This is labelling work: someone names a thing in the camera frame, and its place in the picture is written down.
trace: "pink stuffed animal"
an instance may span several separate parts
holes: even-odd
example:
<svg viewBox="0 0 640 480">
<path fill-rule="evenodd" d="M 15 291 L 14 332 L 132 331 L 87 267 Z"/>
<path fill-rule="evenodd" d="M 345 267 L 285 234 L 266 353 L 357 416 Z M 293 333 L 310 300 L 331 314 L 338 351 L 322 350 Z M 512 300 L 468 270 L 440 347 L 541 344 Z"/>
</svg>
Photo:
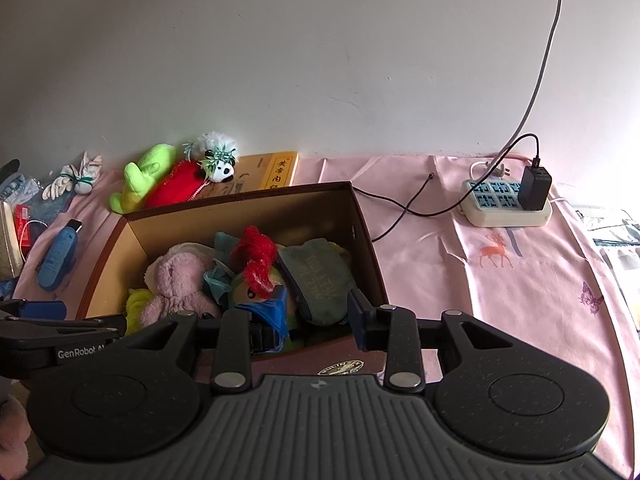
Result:
<svg viewBox="0 0 640 480">
<path fill-rule="evenodd" d="M 20 478 L 26 473 L 27 447 L 24 443 L 31 433 L 27 414 L 15 397 L 9 396 L 0 406 L 0 476 L 6 480 Z"/>
<path fill-rule="evenodd" d="M 201 316 L 209 312 L 220 317 L 220 307 L 204 295 L 202 275 L 207 270 L 201 258 L 192 253 L 176 253 L 165 257 L 156 268 L 158 294 L 140 315 L 142 326 L 179 310 L 194 310 Z"/>
</svg>

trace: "green plush crocodile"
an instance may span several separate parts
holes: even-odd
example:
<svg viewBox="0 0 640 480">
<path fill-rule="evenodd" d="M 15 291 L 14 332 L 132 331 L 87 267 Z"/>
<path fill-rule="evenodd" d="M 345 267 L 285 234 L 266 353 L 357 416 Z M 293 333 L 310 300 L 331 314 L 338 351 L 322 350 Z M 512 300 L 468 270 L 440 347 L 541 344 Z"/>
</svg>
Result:
<svg viewBox="0 0 640 480">
<path fill-rule="evenodd" d="M 146 152 L 136 164 L 130 162 L 124 167 L 126 182 L 122 193 L 109 197 L 109 206 L 119 214 L 140 209 L 149 191 L 171 171 L 175 164 L 175 147 L 157 144 Z"/>
</svg>

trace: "pink bedsheet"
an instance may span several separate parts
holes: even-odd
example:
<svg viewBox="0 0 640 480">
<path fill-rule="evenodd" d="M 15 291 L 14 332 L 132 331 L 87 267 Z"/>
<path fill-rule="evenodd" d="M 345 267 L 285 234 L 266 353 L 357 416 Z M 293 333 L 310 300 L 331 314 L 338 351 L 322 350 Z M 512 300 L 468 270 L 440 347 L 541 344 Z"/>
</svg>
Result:
<svg viewBox="0 0 640 480">
<path fill-rule="evenodd" d="M 369 192 L 406 203 L 433 171 L 412 209 L 433 212 L 455 202 L 460 183 L 477 159 L 445 156 L 383 156 L 303 159 L 296 184 L 352 180 Z M 524 164 L 510 160 L 514 179 Z M 73 317 L 95 262 L 119 216 L 106 208 L 108 195 L 122 188 L 117 172 L 103 176 L 90 197 L 77 197 L 69 211 L 56 219 L 32 249 L 16 289 L 16 297 L 65 301 Z M 359 197 L 372 237 L 385 231 L 399 215 L 393 204 Z M 412 309 L 419 317 L 439 319 L 443 310 L 456 308 L 473 314 L 500 330 L 587 370 L 609 394 L 610 417 L 596 455 L 623 477 L 638 474 L 639 446 L 634 439 L 639 412 L 640 343 L 620 292 L 596 249 L 566 203 L 555 203 L 545 228 L 512 230 L 471 226 L 451 212 L 437 218 L 407 215 L 396 229 L 374 244 L 394 304 Z M 70 218 L 84 223 L 78 262 L 56 293 L 47 294 L 35 281 L 34 266 L 57 231 Z M 505 241 L 502 258 L 493 261 L 482 248 L 494 247 L 487 238 Z M 598 305 L 582 303 L 586 284 Z M 428 380 L 440 378 L 434 352 L 424 352 Z"/>
</svg>

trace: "brown box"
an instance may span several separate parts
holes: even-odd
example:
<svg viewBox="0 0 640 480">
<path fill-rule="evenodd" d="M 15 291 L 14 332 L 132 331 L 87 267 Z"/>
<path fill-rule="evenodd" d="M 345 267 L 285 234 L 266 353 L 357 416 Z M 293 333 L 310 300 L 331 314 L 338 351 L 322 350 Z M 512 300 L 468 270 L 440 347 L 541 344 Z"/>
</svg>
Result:
<svg viewBox="0 0 640 480">
<path fill-rule="evenodd" d="M 254 224 L 277 244 L 323 237 L 347 249 L 356 283 L 373 305 L 388 303 L 378 261 L 349 182 L 284 187 L 197 200 L 123 216 L 95 266 L 78 319 L 121 312 L 129 288 L 144 287 L 148 265 L 182 242 L 213 244 L 224 231 L 240 237 Z M 360 352 L 351 335 L 283 354 L 256 356 L 262 373 L 376 373 L 383 352 Z"/>
</svg>

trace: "metal rivet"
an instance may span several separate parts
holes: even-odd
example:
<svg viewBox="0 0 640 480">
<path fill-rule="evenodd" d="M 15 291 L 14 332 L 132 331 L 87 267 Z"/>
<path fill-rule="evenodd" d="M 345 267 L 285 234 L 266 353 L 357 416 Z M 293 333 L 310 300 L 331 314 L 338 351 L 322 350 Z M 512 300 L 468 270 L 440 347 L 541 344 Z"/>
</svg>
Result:
<svg viewBox="0 0 640 480">
<path fill-rule="evenodd" d="M 220 388 L 239 388 L 246 382 L 246 377 L 238 372 L 222 372 L 213 379 Z"/>
<path fill-rule="evenodd" d="M 396 388 L 415 388 L 420 385 L 420 377 L 413 372 L 396 372 L 389 382 Z"/>
</svg>

